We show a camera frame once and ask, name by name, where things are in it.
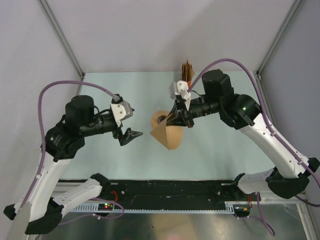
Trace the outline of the clear glass dripper cone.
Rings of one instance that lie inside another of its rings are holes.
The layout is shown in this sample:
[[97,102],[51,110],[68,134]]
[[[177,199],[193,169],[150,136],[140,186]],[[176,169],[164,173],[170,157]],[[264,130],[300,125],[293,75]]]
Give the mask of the clear glass dripper cone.
[[159,125],[162,121],[164,121],[170,113],[165,110],[158,111],[154,114],[154,121],[157,125]]

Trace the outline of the brown paper coffee filter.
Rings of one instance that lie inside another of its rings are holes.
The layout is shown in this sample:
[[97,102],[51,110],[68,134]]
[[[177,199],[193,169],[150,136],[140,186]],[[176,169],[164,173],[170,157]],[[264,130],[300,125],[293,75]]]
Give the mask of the brown paper coffee filter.
[[152,115],[150,123],[152,130],[150,135],[153,136],[161,145],[168,150],[177,149],[183,138],[182,126],[166,126],[167,119],[162,121],[159,125],[154,120],[155,113]]

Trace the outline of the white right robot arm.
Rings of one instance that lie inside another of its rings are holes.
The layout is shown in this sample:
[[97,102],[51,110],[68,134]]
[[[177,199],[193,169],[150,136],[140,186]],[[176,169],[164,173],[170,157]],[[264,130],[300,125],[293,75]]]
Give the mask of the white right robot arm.
[[250,138],[275,165],[263,172],[239,174],[232,182],[232,197],[241,201],[254,192],[273,192],[290,199],[303,192],[310,175],[320,166],[319,160],[300,154],[274,129],[259,103],[249,95],[234,92],[227,74],[219,69],[210,70],[201,80],[204,94],[195,99],[191,98],[186,81],[171,84],[174,105],[167,125],[191,128],[195,118],[218,113],[226,125]]

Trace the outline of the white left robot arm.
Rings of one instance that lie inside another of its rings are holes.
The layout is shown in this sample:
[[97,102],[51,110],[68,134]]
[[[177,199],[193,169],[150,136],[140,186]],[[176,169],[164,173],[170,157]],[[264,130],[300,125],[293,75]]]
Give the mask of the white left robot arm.
[[45,135],[36,183],[30,185],[31,190],[19,202],[6,206],[3,211],[13,221],[8,239],[48,234],[77,206],[110,196],[111,182],[100,173],[61,195],[52,194],[66,167],[84,147],[86,137],[112,133],[124,146],[142,135],[131,128],[122,132],[122,121],[130,118],[133,112],[131,105],[122,98],[112,100],[110,107],[103,111],[98,110],[88,95],[77,95],[66,104],[61,120]]

